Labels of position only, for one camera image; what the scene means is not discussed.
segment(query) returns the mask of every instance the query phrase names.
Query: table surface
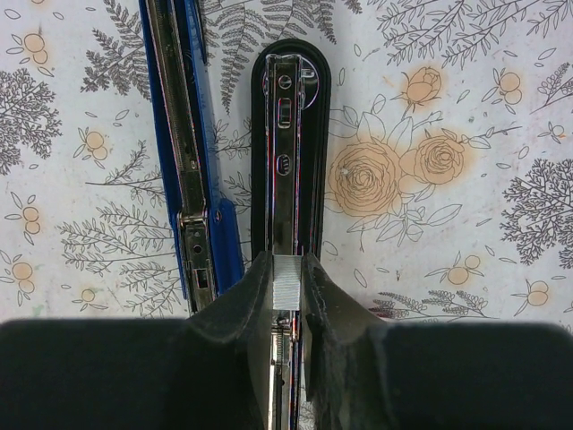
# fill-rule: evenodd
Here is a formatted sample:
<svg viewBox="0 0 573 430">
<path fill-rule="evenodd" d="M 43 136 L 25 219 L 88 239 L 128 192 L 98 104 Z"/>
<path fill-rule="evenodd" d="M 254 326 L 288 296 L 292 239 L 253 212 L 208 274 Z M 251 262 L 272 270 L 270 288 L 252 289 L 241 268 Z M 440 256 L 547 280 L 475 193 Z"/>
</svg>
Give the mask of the table surface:
<svg viewBox="0 0 573 430">
<path fill-rule="evenodd" d="M 4 0 L 0 311 L 186 316 L 135 0 Z M 570 0 L 203 3 L 223 193 L 249 253 L 250 73 L 332 71 L 322 262 L 380 317 L 573 322 Z"/>
</svg>

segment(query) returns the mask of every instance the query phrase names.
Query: orange flower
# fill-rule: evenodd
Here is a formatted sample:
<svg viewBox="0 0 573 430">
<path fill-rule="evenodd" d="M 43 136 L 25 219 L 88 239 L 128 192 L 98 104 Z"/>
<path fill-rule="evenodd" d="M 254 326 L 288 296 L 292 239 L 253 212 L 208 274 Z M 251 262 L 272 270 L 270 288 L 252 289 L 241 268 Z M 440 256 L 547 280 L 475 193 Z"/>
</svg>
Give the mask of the orange flower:
<svg viewBox="0 0 573 430">
<path fill-rule="evenodd" d="M 399 158 L 388 145 L 362 142 L 346 146 L 332 163 L 330 188 L 342 210 L 354 217 L 401 209 Z"/>
<path fill-rule="evenodd" d="M 422 67 L 412 79 L 408 79 L 405 99 L 409 104 L 419 105 L 434 99 L 440 88 L 440 74 L 431 67 Z"/>
<path fill-rule="evenodd" d="M 400 166 L 426 184 L 446 184 L 464 168 L 463 152 L 464 147 L 447 136 L 431 137 L 405 153 Z"/>
</svg>

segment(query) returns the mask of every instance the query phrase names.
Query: stapler magazine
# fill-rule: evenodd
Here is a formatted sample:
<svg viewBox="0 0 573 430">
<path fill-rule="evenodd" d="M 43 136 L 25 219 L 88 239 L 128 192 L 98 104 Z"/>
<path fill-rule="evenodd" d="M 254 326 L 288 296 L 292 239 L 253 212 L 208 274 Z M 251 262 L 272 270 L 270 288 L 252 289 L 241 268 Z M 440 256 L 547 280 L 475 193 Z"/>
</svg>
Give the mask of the stapler magazine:
<svg viewBox="0 0 573 430">
<path fill-rule="evenodd" d="M 140 0 L 158 153 L 190 311 L 243 277 L 235 206 L 221 198 L 195 0 Z"/>
</svg>

